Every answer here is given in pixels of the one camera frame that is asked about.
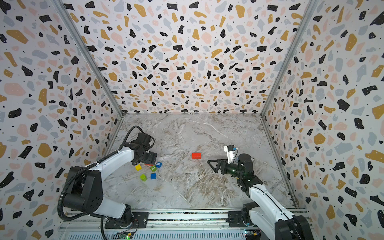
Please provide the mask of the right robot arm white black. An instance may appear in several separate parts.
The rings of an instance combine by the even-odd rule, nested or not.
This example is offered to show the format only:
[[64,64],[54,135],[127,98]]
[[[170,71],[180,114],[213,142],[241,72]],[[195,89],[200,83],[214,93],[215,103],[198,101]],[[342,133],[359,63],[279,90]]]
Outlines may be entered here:
[[215,173],[229,174],[253,202],[243,205],[241,220],[245,226],[257,226],[270,240],[312,240],[308,220],[286,209],[269,193],[253,170],[253,157],[240,154],[238,161],[208,160]]

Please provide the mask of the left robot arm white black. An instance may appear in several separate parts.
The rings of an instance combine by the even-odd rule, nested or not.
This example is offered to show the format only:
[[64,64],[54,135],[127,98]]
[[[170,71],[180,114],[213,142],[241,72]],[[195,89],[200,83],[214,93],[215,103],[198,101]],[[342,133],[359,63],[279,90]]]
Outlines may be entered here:
[[84,216],[109,220],[126,228],[134,223],[130,205],[115,202],[104,196],[103,181],[126,163],[154,166],[157,154],[151,151],[155,139],[140,132],[131,142],[124,141],[117,150],[87,165],[70,168],[59,196],[57,212],[63,221],[74,221]]

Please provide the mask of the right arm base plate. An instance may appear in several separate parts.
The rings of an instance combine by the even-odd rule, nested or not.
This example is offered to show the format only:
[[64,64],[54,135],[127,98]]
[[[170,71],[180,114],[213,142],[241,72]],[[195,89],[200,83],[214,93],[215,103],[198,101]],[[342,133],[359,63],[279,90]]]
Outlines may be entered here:
[[249,211],[229,211],[226,222],[231,228],[247,227],[252,228],[256,225],[251,221]]

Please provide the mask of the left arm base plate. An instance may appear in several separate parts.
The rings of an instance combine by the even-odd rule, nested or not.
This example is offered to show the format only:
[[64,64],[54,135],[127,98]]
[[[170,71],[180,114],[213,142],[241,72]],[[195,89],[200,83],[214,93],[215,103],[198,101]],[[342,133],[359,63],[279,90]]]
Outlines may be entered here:
[[105,223],[106,229],[132,230],[145,229],[149,219],[149,212],[129,212],[123,214],[120,219],[108,218]]

